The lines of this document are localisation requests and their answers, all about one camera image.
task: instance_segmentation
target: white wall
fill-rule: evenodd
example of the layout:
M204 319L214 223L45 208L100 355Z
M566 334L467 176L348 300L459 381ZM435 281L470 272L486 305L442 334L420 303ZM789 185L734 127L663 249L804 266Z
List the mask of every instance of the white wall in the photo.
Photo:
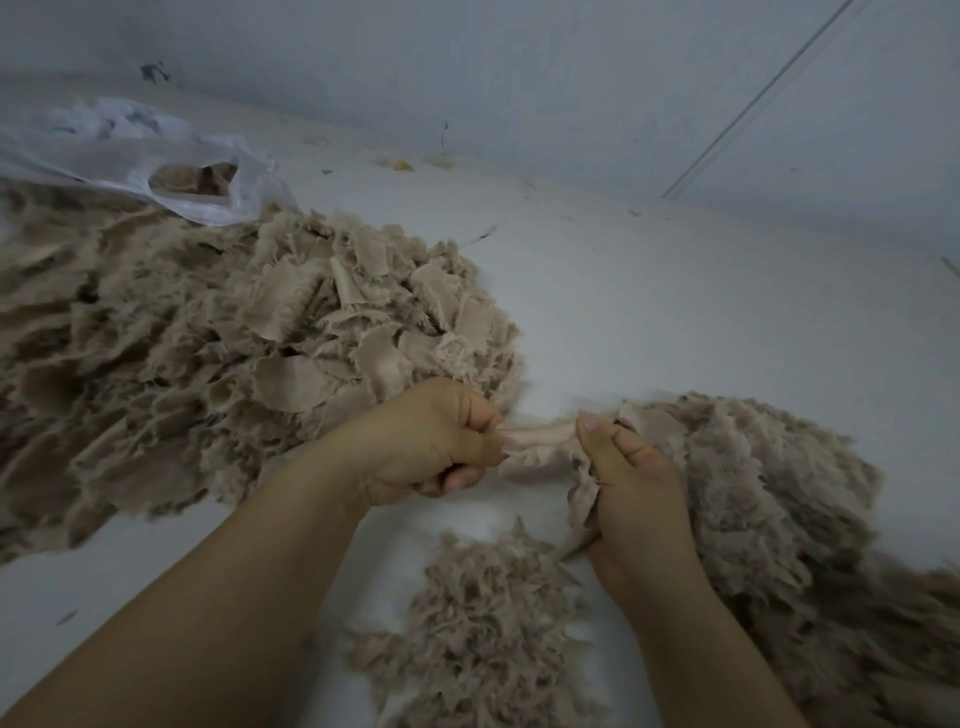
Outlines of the white wall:
M960 4L868 4L678 199L960 262Z
M0 76L25 73L180 74L158 0L0 0Z
M657 196L840 0L162 0L188 87Z

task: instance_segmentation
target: fingernail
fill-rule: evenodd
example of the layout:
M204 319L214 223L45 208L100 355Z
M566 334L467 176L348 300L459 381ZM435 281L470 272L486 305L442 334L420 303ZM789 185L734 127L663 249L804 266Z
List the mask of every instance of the fingernail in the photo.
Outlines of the fingernail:
M581 412L580 424L583 426L585 432L592 432L600 427L600 420L590 412Z

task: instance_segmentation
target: right hand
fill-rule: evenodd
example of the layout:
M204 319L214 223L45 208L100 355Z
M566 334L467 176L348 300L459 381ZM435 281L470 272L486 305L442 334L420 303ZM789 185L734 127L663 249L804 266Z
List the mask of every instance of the right hand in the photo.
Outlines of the right hand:
M628 617L638 598L702 588L684 497L684 476L625 427L583 414L577 436L600 483L601 538L588 556L600 584Z

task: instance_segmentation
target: dirt speck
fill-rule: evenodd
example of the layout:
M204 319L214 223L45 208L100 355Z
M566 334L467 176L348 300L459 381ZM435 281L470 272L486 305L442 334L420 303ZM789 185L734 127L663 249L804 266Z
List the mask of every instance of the dirt speck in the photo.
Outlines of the dirt speck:
M67 612L67 613L66 613L65 615L63 615L63 616L60 618L60 620L57 622L57 627L61 626L62 624L66 624L66 623L67 623L68 621L70 621L72 618L74 618L75 616L77 616L77 612L79 612L79 611L80 611L80 610L78 610L78 609L72 609L72 610L70 610L69 612Z

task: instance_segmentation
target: white plastic bag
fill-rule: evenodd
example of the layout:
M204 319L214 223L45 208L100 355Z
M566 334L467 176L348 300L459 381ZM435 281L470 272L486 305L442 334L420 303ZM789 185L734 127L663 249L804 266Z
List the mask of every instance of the white plastic bag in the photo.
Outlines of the white plastic bag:
M150 187L161 167L236 165L229 197L174 194ZM97 187L154 200L202 225L255 220L265 203L295 204L275 174L276 162L236 134L204 134L176 116L130 99L40 114L22 110L0 126L0 177L60 186Z

